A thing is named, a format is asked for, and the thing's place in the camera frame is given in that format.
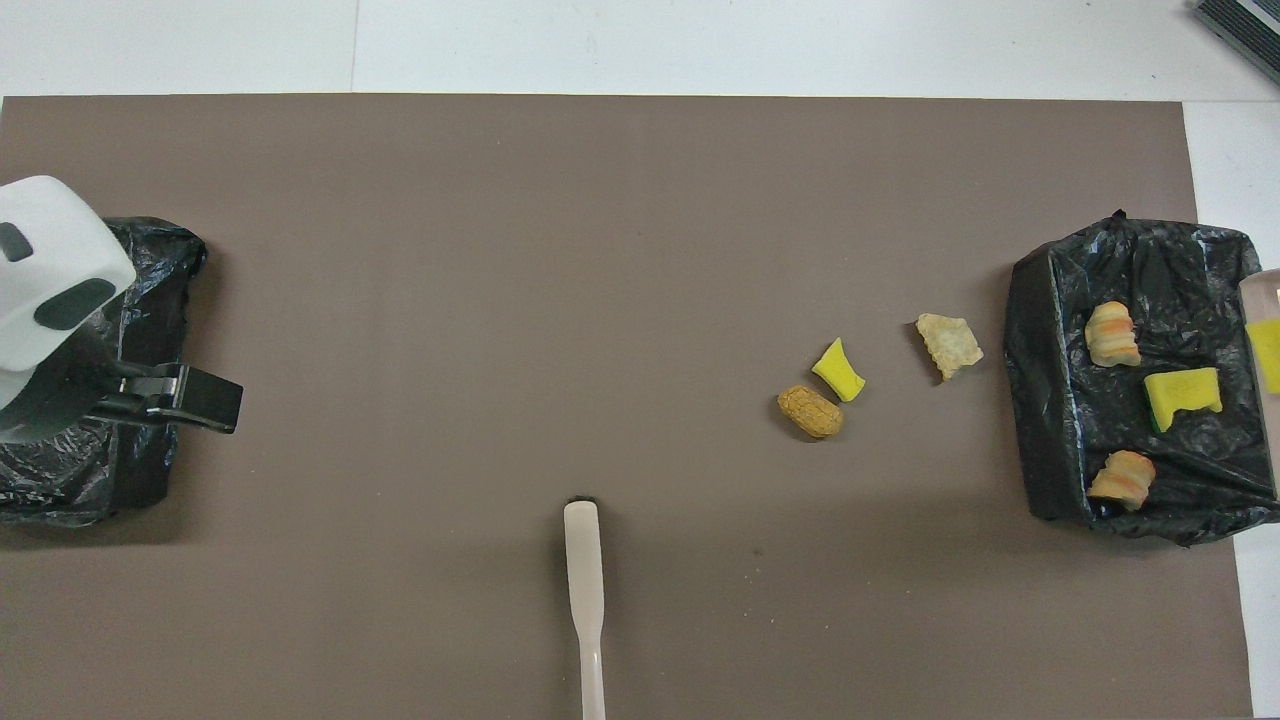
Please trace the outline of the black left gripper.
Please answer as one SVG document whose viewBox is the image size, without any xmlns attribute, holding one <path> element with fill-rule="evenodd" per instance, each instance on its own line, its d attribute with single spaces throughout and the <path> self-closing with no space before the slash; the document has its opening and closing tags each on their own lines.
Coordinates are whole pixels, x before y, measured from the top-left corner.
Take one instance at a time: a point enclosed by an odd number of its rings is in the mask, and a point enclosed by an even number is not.
<svg viewBox="0 0 1280 720">
<path fill-rule="evenodd" d="M 74 333 L 3 402 L 4 441 L 44 441 L 86 419 L 134 427 L 175 420 L 221 434 L 239 423 L 244 388 L 183 363 L 143 365 L 116 357 L 95 333 Z"/>
</svg>

